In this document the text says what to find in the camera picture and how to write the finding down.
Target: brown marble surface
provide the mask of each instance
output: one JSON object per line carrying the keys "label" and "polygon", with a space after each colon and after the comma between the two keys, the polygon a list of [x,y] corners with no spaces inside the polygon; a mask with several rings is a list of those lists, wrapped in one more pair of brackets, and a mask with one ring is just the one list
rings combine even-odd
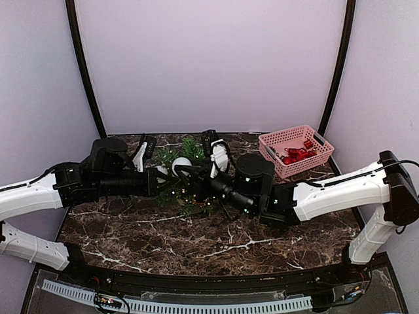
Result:
{"label": "brown marble surface", "polygon": [[[156,151],[165,146],[180,149],[184,136],[156,135]],[[259,151],[257,135],[221,137],[235,158]],[[134,135],[118,138],[126,141],[131,151],[139,141]],[[152,159],[151,165],[158,164]],[[325,164],[287,181],[332,176],[330,166]],[[245,215],[232,222],[222,209],[209,217],[182,217],[178,205],[159,207],[152,198],[110,197],[71,208],[59,240],[78,243],[90,265],[116,270],[255,275],[339,263],[342,248],[358,233],[350,209],[314,218],[281,233]]]}

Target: white wall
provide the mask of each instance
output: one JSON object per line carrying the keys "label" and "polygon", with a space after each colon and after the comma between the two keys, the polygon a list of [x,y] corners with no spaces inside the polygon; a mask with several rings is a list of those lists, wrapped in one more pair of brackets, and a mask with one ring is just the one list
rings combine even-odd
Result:
{"label": "white wall", "polygon": [[[419,161],[419,2],[358,1],[348,58],[326,137],[343,172],[392,150]],[[419,191],[419,169],[406,166]],[[366,209],[365,218],[371,216]],[[384,250],[412,313],[419,300],[419,223]]]}
{"label": "white wall", "polygon": [[110,134],[274,131],[320,122],[345,0],[77,4]]}
{"label": "white wall", "polygon": [[[2,1],[0,186],[88,155],[97,137],[82,86],[65,1]],[[25,232],[56,237],[64,210],[12,218]],[[33,266],[0,256],[0,312],[19,313]]]}

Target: black cable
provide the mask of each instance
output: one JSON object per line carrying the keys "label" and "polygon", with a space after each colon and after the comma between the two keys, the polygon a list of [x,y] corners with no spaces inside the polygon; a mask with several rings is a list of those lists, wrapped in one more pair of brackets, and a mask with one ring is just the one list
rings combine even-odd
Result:
{"label": "black cable", "polygon": [[382,166],[382,167],[380,167],[378,169],[375,169],[375,170],[371,170],[371,171],[368,171],[368,172],[365,172],[365,173],[360,173],[358,175],[353,175],[352,177],[328,182],[328,183],[325,183],[325,184],[315,183],[315,182],[307,181],[307,180],[301,180],[301,181],[298,181],[296,183],[306,183],[310,186],[314,186],[315,188],[327,188],[329,186],[334,186],[334,185],[337,185],[339,183],[343,183],[343,182],[346,182],[346,181],[351,181],[351,180],[354,180],[354,179],[365,177],[367,175],[373,175],[374,173],[376,173],[378,171],[381,171],[381,170],[384,170],[384,169],[389,168],[391,166],[395,166],[395,165],[399,165],[399,164],[412,164],[412,165],[415,165],[416,167],[419,167],[419,163],[414,162],[413,160],[400,160],[398,162],[394,162],[392,164]]}
{"label": "black cable", "polygon": [[402,229],[399,231],[398,229],[395,230],[395,233],[401,235],[406,230],[406,226],[403,226]]}
{"label": "black cable", "polygon": [[[221,141],[221,142],[216,142],[211,146],[211,152],[213,152],[214,147],[216,147],[217,145],[223,145],[225,150],[227,151],[227,156],[228,156],[228,160],[230,160],[230,163],[232,164],[232,166],[236,169],[236,162],[233,159],[233,156],[231,154],[231,150],[230,147],[227,145],[226,142]],[[215,164],[215,168],[217,169],[217,171],[219,171],[218,165],[216,162],[214,162]]]}
{"label": "black cable", "polygon": [[[79,286],[82,286],[82,287],[84,287],[84,285],[83,284],[81,284],[81,283],[79,283],[77,280],[75,280],[75,279],[73,279],[73,278],[71,278],[68,274],[66,274],[66,273],[62,273],[62,274],[64,274],[68,279],[70,279],[72,282],[74,282],[74,283],[76,283],[76,285],[79,285]],[[115,293],[113,293],[113,292],[111,292],[111,291],[106,291],[106,290],[102,290],[101,288],[100,288],[100,284],[98,283],[98,286],[99,286],[99,288],[96,288],[95,289],[95,291],[97,291],[97,292],[100,292],[100,293],[102,293],[102,294],[107,294],[107,295],[109,295],[109,296],[114,296],[115,298],[118,298],[119,300],[121,300],[122,302],[124,302],[124,304],[125,304],[125,306],[126,306],[126,314],[130,314],[131,313],[131,307],[130,307],[130,304],[128,304],[128,302],[122,297],[122,296],[118,296],[118,295],[116,295]]]}
{"label": "black cable", "polygon": [[369,287],[371,286],[371,283],[373,281],[373,266],[372,266],[372,260],[370,260],[369,262],[369,270],[370,270],[370,276],[369,276],[369,282],[367,287],[365,288],[365,291],[363,293],[361,293],[355,300],[352,300],[351,302],[347,302],[347,303],[342,303],[343,301],[346,301],[347,299],[342,299],[343,296],[341,296],[339,299],[337,299],[336,301],[334,301],[333,303],[330,304],[312,304],[313,308],[326,308],[326,307],[340,307],[340,306],[346,306],[346,305],[350,305],[350,304],[354,304],[355,302],[359,301],[362,296],[364,294],[367,293],[367,291],[369,290]]}
{"label": "black cable", "polygon": [[33,183],[41,180],[42,178],[45,178],[47,175],[49,175],[51,172],[53,172],[57,167],[65,166],[67,164],[74,164],[74,163],[73,162],[62,162],[60,164],[56,164],[55,166],[52,166],[52,167],[48,168],[47,170],[45,170],[42,175],[40,175],[39,177],[29,181],[28,183],[22,183],[22,184],[17,184],[17,185],[13,185],[13,186],[7,186],[5,188],[0,189],[0,193],[5,192],[5,191],[9,191],[9,190],[14,190],[15,188],[23,188],[25,186],[32,185]]}
{"label": "black cable", "polygon": [[14,186],[8,186],[6,188],[0,189],[0,193],[5,192],[5,191],[9,191],[9,190],[14,190],[15,188],[23,188],[24,186],[26,186],[26,183],[14,185]]}

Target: green pine garland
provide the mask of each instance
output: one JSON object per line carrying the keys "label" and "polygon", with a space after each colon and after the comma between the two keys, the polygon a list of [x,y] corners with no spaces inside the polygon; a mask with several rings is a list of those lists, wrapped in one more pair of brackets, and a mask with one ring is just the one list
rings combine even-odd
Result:
{"label": "green pine garland", "polygon": [[[156,150],[156,161],[158,164],[170,169],[173,161],[178,157],[186,157],[190,160],[202,160],[205,158],[202,146],[197,144],[193,137],[183,139],[182,148],[161,147]],[[183,216],[191,216],[198,213],[211,215],[217,210],[215,200],[206,200],[205,203],[197,203],[195,197],[187,195],[182,183],[177,183],[172,188],[163,191],[156,197],[159,206],[180,205],[179,211]]]}
{"label": "green pine garland", "polygon": [[193,137],[186,137],[183,139],[183,157],[190,160],[204,159],[204,150],[201,146],[196,144]]}

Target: pink basket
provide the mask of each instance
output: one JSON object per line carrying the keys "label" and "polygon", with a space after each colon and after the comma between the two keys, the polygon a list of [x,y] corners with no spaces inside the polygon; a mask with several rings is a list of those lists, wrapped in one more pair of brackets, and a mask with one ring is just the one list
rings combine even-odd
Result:
{"label": "pink basket", "polygon": [[[313,142],[317,155],[289,165],[285,165],[276,155],[286,154],[285,148],[304,147],[304,141],[308,139]],[[275,172],[283,179],[324,164],[334,150],[335,148],[310,126],[297,126],[259,136],[259,151],[266,160],[275,164]]]}

